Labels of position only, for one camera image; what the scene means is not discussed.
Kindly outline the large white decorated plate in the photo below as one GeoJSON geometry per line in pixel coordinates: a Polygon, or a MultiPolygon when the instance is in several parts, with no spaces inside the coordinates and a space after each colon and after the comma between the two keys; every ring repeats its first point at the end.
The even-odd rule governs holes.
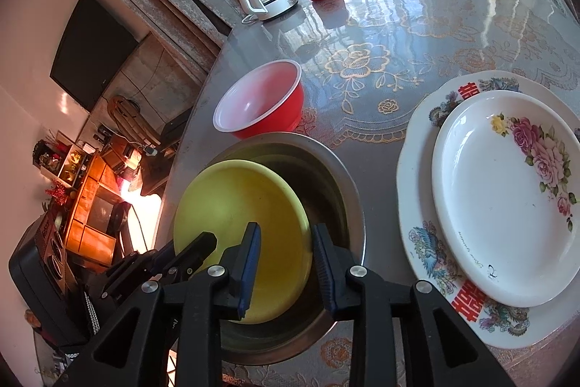
{"type": "Polygon", "coordinates": [[[576,112],[530,79],[500,70],[451,79],[423,98],[410,118],[397,165],[398,215],[401,240],[417,278],[434,285],[484,343],[520,349],[579,318],[579,280],[537,308],[510,308],[486,298],[455,262],[439,229],[432,199],[431,155],[440,125],[465,97],[494,89],[533,96],[555,110],[570,128],[579,129],[576,112]]]}

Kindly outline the yellow bowl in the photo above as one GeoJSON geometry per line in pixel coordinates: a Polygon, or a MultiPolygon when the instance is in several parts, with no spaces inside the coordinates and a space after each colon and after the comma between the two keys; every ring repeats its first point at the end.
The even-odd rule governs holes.
{"type": "Polygon", "coordinates": [[[219,162],[189,184],[174,218],[173,244],[182,252],[200,233],[217,239],[204,261],[217,264],[243,239],[247,225],[261,228],[261,253],[251,303],[243,324],[265,323],[298,300],[312,266],[312,237],[306,210],[281,176],[249,160],[219,162]]]}

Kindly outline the stainless steel bowl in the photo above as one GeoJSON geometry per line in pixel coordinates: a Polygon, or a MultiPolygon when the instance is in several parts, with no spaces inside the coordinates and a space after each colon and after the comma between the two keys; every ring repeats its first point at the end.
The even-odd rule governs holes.
{"type": "MultiPolygon", "coordinates": [[[[245,159],[265,165],[291,186],[309,222],[326,225],[338,247],[365,260],[365,217],[355,182],[332,150],[298,133],[263,133],[219,153],[210,164],[245,159]]],[[[223,358],[238,365],[271,365],[311,348],[335,322],[323,308],[316,270],[298,300],[282,315],[255,325],[221,323],[223,358]]]]}

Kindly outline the small white floral plate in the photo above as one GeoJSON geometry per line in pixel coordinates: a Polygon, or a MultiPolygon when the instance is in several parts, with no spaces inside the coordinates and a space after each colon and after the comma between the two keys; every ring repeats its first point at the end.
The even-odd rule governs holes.
{"type": "Polygon", "coordinates": [[[432,196],[466,276],[501,304],[532,308],[579,271],[579,141],[522,92],[482,92],[444,121],[432,196]]]}

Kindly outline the wooden cabinet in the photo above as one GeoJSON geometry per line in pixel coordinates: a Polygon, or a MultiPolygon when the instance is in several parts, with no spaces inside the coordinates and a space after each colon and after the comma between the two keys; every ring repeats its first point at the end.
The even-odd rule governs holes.
{"type": "Polygon", "coordinates": [[[66,250],[100,266],[110,266],[117,239],[107,228],[113,207],[121,202],[124,199],[117,176],[95,153],[71,210],[64,237],[66,250]]]}

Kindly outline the red plastic bowl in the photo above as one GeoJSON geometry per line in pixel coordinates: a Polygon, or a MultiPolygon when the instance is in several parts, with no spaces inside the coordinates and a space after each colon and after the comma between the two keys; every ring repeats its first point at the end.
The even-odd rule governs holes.
{"type": "Polygon", "coordinates": [[[247,139],[262,133],[293,132],[302,118],[302,68],[276,60],[241,77],[221,97],[212,124],[220,133],[247,139]]]}

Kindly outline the black television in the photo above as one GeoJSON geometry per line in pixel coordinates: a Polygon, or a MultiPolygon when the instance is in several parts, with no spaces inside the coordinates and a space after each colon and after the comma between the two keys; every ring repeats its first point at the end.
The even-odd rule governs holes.
{"type": "Polygon", "coordinates": [[[78,0],[50,78],[90,112],[137,46],[131,32],[96,0],[78,0]]]}

